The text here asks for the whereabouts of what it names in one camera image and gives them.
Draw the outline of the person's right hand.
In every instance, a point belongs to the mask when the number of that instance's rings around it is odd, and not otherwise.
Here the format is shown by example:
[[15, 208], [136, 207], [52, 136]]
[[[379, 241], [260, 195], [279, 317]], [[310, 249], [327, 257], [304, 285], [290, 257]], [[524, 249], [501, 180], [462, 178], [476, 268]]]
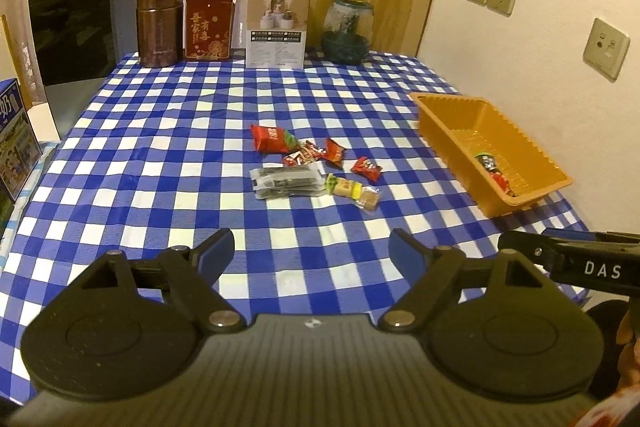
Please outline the person's right hand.
[[620, 373], [617, 390], [622, 391], [638, 385], [640, 381], [639, 339], [634, 335], [629, 311], [625, 313], [618, 326], [616, 345], [623, 347], [617, 364]]

